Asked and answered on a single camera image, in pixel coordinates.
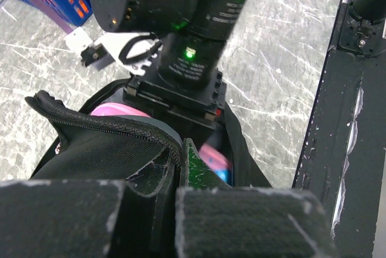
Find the pink cartoon pencil case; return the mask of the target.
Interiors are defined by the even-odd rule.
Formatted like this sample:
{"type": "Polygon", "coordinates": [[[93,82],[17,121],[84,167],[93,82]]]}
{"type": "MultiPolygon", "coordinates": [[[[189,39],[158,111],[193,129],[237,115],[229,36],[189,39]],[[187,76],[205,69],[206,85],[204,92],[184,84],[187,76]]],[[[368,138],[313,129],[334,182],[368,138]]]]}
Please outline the pink cartoon pencil case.
{"type": "MultiPolygon", "coordinates": [[[[97,106],[92,112],[92,116],[150,116],[128,105],[116,102],[107,102],[97,106]]],[[[213,170],[220,179],[232,184],[232,165],[217,149],[205,143],[199,149],[198,155],[213,170]]]]}

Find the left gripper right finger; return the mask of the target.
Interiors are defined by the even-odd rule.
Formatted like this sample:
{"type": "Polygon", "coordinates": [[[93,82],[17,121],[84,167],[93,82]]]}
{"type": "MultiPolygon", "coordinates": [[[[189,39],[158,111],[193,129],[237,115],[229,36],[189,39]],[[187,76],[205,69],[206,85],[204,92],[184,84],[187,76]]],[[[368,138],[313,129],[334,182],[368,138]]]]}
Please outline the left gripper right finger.
{"type": "Polygon", "coordinates": [[[329,223],[304,190],[230,187],[183,144],[177,257],[337,257],[329,223]]]}

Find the black student backpack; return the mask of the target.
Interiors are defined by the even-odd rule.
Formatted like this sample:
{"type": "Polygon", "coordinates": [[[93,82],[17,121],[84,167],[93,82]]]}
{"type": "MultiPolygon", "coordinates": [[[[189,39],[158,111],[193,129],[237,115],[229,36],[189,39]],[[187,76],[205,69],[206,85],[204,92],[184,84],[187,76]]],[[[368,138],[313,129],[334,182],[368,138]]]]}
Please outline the black student backpack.
{"type": "Polygon", "coordinates": [[[230,107],[210,137],[227,157],[231,181],[204,161],[194,141],[169,125],[144,116],[92,116],[68,109],[41,90],[27,104],[46,117],[58,136],[32,174],[36,180],[124,180],[143,194],[175,181],[197,189],[263,187],[270,182],[249,153],[241,125],[230,107]]]}

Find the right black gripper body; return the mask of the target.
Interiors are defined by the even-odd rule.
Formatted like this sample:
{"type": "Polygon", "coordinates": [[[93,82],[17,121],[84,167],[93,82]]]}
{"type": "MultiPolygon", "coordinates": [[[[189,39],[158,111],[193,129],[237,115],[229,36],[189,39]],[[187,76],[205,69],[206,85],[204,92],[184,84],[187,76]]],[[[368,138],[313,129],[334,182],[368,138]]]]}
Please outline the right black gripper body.
{"type": "Polygon", "coordinates": [[[226,85],[217,63],[225,42],[170,33],[141,77],[131,77],[123,99],[172,127],[181,137],[209,137],[224,108],[226,85]]]}

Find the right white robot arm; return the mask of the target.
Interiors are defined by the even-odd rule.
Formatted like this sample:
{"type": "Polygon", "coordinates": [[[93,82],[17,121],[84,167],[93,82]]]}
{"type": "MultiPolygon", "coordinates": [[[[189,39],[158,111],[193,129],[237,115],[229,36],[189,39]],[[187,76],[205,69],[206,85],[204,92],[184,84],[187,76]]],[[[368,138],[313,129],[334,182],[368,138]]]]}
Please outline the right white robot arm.
{"type": "Polygon", "coordinates": [[[217,69],[246,0],[90,0],[108,33],[158,40],[143,75],[132,74],[123,98],[183,138],[207,140],[225,108],[217,69]]]}

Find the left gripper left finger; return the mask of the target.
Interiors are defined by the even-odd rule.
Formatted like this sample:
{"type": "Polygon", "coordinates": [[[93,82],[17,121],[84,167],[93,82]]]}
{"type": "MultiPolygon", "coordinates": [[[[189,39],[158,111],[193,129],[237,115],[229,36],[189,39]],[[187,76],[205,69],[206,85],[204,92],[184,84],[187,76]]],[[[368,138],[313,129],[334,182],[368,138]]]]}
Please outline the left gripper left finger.
{"type": "Polygon", "coordinates": [[[164,149],[128,180],[1,183],[2,257],[174,257],[175,166],[164,149]]]}

